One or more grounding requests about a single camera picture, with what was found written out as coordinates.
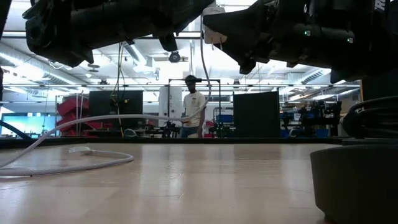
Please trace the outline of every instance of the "person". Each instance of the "person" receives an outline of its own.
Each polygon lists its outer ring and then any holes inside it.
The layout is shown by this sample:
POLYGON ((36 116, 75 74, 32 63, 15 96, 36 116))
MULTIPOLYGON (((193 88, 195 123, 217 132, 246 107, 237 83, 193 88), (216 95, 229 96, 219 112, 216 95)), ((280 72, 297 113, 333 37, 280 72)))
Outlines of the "person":
MULTIPOLYGON (((189 94, 184 97, 183 106, 185 108, 185 116, 191 116, 198 111, 206 103, 205 96, 203 96, 196 89, 197 78, 189 75, 185 78, 185 84, 188 87, 189 94)), ((181 130, 181 138, 202 138, 203 122, 205 121, 205 109, 201 111, 194 118, 183 122, 181 130)))

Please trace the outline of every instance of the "white cable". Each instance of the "white cable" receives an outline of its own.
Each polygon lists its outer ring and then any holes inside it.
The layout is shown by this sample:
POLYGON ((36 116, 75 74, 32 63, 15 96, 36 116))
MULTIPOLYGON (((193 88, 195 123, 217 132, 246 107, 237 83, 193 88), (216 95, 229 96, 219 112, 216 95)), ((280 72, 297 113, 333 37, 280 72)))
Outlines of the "white cable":
MULTIPOLYGON (((202 32, 203 30, 203 18, 202 16, 200 17, 200 30, 202 32)), ((210 78, 209 74, 207 72, 206 64, 205 64, 205 57, 203 55, 203 36, 202 34, 200 35, 200 53, 201 53, 201 61, 203 64, 203 69, 205 71, 205 75, 207 78, 208 86, 209 86, 209 96, 211 96, 211 85, 210 85, 210 78)), ((32 151, 35 149, 40 143, 42 143, 47 137, 49 137, 51 134, 55 133, 59 129, 78 124, 78 123, 84 123, 88 121, 97 121, 101 119, 118 119, 118 118, 144 118, 144 119, 163 119, 163 120, 169 120, 169 121, 187 121, 189 119, 194 118, 196 115, 201 113, 203 109, 205 109, 210 97, 207 98, 205 104, 195 113, 193 113, 191 116, 186 117, 186 118, 169 118, 169 117, 162 117, 162 116, 151 116, 151 115, 145 115, 145 114, 118 114, 118 115, 105 115, 105 116, 95 116, 91 118, 83 118, 83 119, 77 119, 74 121, 67 122, 65 124, 61 124, 60 126, 55 127, 53 130, 45 133, 42 137, 40 137, 36 142, 31 144, 29 147, 24 149, 22 152, 20 152, 18 155, 14 156, 11 159, 8 159, 4 162, 0 163, 0 168, 3 168, 10 163, 18 160, 21 158, 23 155, 27 154, 28 152, 32 151)), ((90 170, 90 169, 98 169, 102 167, 107 167, 107 166, 115 166, 118 164, 123 164, 126 162, 131 162, 134 160, 134 158, 131 155, 123 154, 120 152, 108 152, 108 151, 92 151, 92 152, 97 152, 97 153, 102 153, 102 154, 118 154, 121 156, 128 156, 125 159, 118 159, 115 161, 109 161, 109 162, 102 162, 99 164, 92 164, 92 165, 83 165, 83 166, 74 166, 74 167, 60 167, 60 168, 54 168, 54 169, 42 169, 42 170, 10 170, 10 169, 0 169, 0 176, 33 176, 33 175, 49 175, 49 174, 61 174, 65 172, 76 172, 76 171, 83 171, 83 170, 90 170)))

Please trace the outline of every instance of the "white shirt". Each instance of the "white shirt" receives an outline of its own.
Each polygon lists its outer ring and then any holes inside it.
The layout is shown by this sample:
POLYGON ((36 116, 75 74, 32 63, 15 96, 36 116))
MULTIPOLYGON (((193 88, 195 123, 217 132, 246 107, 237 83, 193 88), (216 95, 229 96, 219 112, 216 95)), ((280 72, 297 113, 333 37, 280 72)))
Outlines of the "white shirt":
MULTIPOLYGON (((185 116, 191 116, 198 111, 206 103, 205 96, 200 92, 190 93, 184 97, 184 108, 186 109, 185 116)), ((194 118, 189 120, 189 123, 185 123, 184 127, 199 127, 200 124, 200 113, 194 118)))

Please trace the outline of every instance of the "black partition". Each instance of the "black partition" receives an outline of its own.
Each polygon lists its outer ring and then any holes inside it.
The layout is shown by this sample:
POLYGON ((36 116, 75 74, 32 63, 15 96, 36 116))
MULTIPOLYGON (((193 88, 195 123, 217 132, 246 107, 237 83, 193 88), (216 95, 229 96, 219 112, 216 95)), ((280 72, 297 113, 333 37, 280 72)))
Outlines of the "black partition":
POLYGON ((279 92, 234 95, 236 138, 280 137, 279 92))

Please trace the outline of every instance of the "desk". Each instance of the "desk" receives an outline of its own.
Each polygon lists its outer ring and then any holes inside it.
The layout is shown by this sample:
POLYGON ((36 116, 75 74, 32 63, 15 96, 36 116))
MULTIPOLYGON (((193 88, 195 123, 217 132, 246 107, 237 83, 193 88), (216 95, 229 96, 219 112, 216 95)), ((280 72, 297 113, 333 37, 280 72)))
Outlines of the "desk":
MULTIPOLYGON (((108 158, 43 147, 14 167, 108 158)), ((0 178, 2 224, 322 224, 310 153, 326 144, 84 144, 132 154, 121 166, 43 177, 0 178)), ((4 158, 14 150, 0 151, 4 158)))

